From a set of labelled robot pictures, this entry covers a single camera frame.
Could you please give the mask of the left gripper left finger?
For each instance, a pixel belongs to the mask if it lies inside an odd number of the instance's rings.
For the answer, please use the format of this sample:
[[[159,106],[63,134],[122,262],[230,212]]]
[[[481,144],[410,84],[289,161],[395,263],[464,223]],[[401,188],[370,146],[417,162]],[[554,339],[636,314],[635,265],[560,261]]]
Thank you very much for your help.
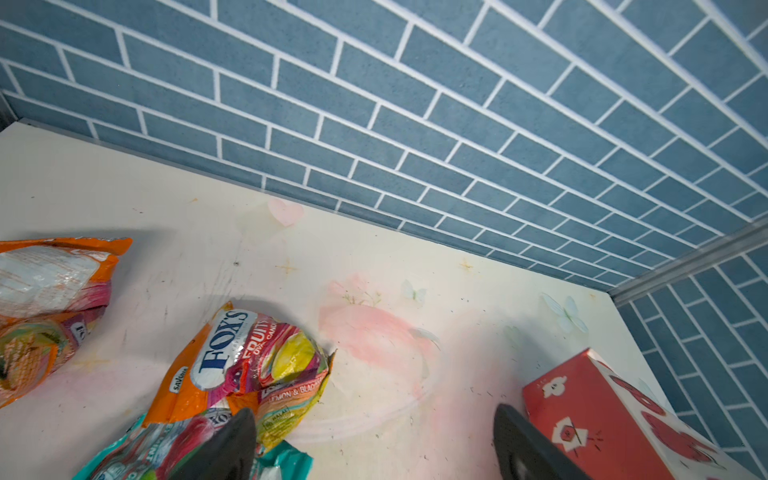
[[[250,479],[255,455],[254,415],[244,408],[175,468],[170,479]]]

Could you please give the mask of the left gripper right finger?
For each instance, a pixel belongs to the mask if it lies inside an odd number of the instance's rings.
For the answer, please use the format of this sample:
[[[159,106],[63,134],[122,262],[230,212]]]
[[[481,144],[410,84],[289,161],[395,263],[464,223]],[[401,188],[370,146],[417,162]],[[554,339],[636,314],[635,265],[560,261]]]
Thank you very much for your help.
[[[501,476],[505,480],[589,479],[511,405],[500,403],[496,407],[493,443]]]

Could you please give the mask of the green snack packet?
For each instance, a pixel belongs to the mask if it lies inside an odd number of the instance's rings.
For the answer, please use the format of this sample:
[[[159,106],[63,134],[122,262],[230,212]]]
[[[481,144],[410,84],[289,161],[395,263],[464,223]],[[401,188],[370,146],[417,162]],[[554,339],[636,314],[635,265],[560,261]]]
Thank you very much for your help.
[[[117,441],[104,448],[77,479],[170,479],[175,468],[210,440],[236,414],[213,408],[175,423],[142,424],[140,417]],[[308,454],[283,441],[256,455],[250,479],[306,479],[313,467]]]

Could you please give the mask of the red white paper bag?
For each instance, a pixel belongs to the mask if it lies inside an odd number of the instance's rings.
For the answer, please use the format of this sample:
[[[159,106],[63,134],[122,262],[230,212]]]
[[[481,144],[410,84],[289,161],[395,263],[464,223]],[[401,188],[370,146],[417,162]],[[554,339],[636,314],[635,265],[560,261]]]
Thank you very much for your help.
[[[592,349],[526,385],[523,399],[530,422],[592,479],[754,476]]]

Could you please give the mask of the orange Fox's candy packet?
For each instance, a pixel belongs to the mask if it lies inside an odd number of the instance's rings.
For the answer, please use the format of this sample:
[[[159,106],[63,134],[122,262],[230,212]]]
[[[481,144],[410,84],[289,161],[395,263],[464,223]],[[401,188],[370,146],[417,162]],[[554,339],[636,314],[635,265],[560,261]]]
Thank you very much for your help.
[[[320,400],[333,359],[301,328],[226,303],[171,364],[143,423],[248,409],[264,455]]]

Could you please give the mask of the orange snack packet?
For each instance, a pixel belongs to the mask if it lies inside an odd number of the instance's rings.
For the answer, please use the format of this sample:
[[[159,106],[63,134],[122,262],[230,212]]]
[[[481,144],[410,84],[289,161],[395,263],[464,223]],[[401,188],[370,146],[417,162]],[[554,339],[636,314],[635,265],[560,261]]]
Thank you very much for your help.
[[[104,315],[131,238],[1,243],[1,406],[70,360]]]

